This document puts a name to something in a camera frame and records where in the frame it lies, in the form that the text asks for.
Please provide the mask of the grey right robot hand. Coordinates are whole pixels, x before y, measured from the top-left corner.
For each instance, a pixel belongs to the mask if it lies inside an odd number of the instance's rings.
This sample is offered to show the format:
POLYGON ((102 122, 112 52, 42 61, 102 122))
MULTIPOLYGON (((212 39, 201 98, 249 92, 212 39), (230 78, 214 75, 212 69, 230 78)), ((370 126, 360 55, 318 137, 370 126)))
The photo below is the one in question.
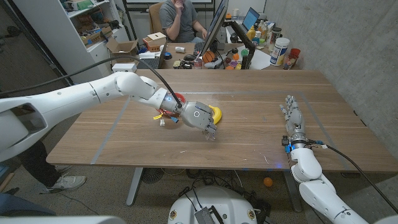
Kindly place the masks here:
POLYGON ((292 140, 305 140, 305 120, 294 96, 287 95, 286 107, 279 105, 284 114, 288 137, 292 140))

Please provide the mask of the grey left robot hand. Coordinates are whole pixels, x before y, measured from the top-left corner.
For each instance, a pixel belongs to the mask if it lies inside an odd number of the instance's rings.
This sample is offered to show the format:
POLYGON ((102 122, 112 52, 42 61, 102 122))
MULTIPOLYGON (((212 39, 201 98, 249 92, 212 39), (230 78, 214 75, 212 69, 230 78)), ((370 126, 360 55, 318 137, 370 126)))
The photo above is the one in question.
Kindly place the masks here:
POLYGON ((199 101, 186 102, 182 108, 180 117, 189 127, 198 128, 210 134, 216 133, 212 109, 204 103, 199 101))

